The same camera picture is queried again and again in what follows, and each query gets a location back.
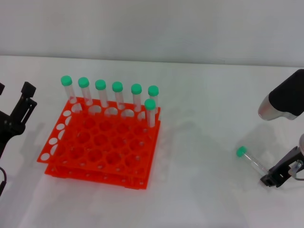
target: green cap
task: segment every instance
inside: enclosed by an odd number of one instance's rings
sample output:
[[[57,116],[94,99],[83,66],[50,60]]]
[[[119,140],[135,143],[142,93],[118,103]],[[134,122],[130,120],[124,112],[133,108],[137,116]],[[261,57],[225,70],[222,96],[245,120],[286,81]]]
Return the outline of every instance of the green cap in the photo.
[[[69,75],[65,75],[61,78],[61,84],[63,86],[70,86],[72,84],[72,79]]]
[[[131,86],[131,92],[135,95],[142,92],[142,86],[140,84],[134,84]]]
[[[247,152],[247,148],[245,146],[241,146],[237,150],[237,157],[242,157]]]
[[[148,94],[149,94],[150,96],[157,96],[158,93],[159,93],[159,91],[158,91],[158,87],[157,87],[157,86],[152,85],[152,86],[150,86],[150,87],[148,88]]]
[[[98,90],[104,90],[106,88],[105,81],[104,80],[97,80],[95,82],[95,87]]]
[[[112,89],[114,92],[121,92],[123,90],[123,84],[121,82],[114,82],[112,84]]]
[[[156,107],[156,103],[153,99],[147,99],[145,102],[144,102],[144,106],[147,110],[153,110],[155,109]]]
[[[87,79],[86,77],[81,77],[80,79],[78,79],[78,85],[80,88],[86,88],[89,86],[89,79]]]

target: orange test tube rack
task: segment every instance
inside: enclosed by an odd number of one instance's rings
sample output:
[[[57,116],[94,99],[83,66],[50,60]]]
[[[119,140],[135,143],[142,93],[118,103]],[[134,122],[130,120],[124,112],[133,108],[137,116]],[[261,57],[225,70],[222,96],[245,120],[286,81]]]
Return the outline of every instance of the orange test tube rack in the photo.
[[[160,128],[160,111],[149,128],[144,105],[117,109],[114,101],[100,108],[93,99],[92,115],[82,97],[77,104],[66,103],[37,161],[47,163],[45,174],[146,189]],[[81,106],[80,112],[75,107]]]

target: white table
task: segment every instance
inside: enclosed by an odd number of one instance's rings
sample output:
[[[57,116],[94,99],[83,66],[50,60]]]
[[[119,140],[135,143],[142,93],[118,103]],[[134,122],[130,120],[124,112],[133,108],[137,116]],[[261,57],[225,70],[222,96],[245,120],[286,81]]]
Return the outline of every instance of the white table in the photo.
[[[304,183],[266,188],[235,156],[246,145],[270,168],[297,145],[304,115],[265,122],[263,98],[296,68],[192,65],[44,57],[0,57],[10,113],[24,81],[38,105],[25,132],[8,143],[0,166],[9,182],[0,198],[2,228],[268,228],[302,226]],[[147,190],[58,179],[36,162],[66,102],[63,75],[160,88],[162,125]],[[80,89],[75,83],[77,95]],[[110,100],[114,94],[108,91]]]

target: upright test tube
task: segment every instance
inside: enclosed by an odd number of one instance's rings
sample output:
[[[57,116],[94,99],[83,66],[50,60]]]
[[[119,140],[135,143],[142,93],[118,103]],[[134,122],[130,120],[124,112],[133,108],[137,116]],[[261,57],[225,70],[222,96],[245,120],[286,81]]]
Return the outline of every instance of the upright test tube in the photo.
[[[158,113],[158,99],[157,99],[157,96],[158,96],[158,87],[155,86],[155,85],[152,85],[148,88],[148,94],[150,96],[150,99],[154,100],[155,101],[155,104],[156,104],[156,107],[155,107],[155,114]]]
[[[112,84],[112,89],[115,92],[117,108],[119,110],[124,109],[123,84],[121,82],[114,82]]]
[[[244,158],[247,163],[249,163],[259,174],[265,176],[268,174],[268,169],[262,165],[258,159],[256,159],[245,146],[241,146],[237,150],[237,157]]]
[[[155,126],[155,108],[156,108],[155,101],[152,99],[147,99],[144,102],[144,106],[147,110],[148,126],[154,127]]]
[[[104,80],[97,80],[95,82],[95,87],[98,90],[101,106],[103,108],[107,108],[108,107],[108,96],[106,95],[105,81]]]
[[[134,84],[131,86],[131,92],[133,94],[133,104],[135,105],[134,111],[140,112],[142,110],[141,93],[142,87],[140,84]]]
[[[82,95],[84,96],[86,106],[91,106],[93,104],[93,100],[90,93],[89,80],[86,77],[81,77],[78,80],[78,84],[81,88]]]
[[[65,87],[66,95],[71,104],[77,102],[77,98],[74,93],[74,89],[72,86],[72,79],[69,75],[65,75],[61,78],[61,84]]]

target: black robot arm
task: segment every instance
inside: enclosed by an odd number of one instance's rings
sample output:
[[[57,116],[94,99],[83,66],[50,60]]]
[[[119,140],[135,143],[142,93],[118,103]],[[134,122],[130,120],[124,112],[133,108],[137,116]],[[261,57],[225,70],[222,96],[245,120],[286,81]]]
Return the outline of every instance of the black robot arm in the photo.
[[[304,111],[304,69],[297,70],[263,100],[258,114],[264,120],[273,120],[280,116],[294,120]],[[304,134],[299,146],[294,147],[278,164],[272,167],[261,181],[269,187],[280,187],[290,177],[296,180],[296,173],[304,166]]]
[[[0,95],[2,94],[4,85],[0,83]],[[10,115],[0,111],[0,158],[8,141],[15,135],[20,135],[25,130],[25,124],[32,114],[37,103],[31,98],[36,88],[28,82],[25,82],[21,90],[22,95]],[[0,184],[0,196],[6,184],[6,173],[0,167],[4,174],[4,181]]]

